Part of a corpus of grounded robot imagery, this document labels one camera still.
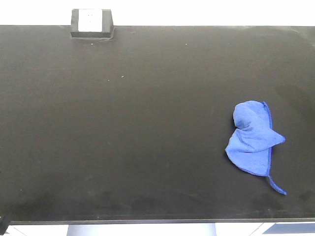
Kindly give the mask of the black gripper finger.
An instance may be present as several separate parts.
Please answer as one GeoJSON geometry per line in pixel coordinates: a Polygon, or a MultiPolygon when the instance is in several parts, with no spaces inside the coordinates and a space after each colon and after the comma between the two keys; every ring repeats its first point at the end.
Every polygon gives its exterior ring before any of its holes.
{"type": "Polygon", "coordinates": [[[10,225],[10,219],[7,216],[0,216],[0,233],[5,233],[10,225]]]}

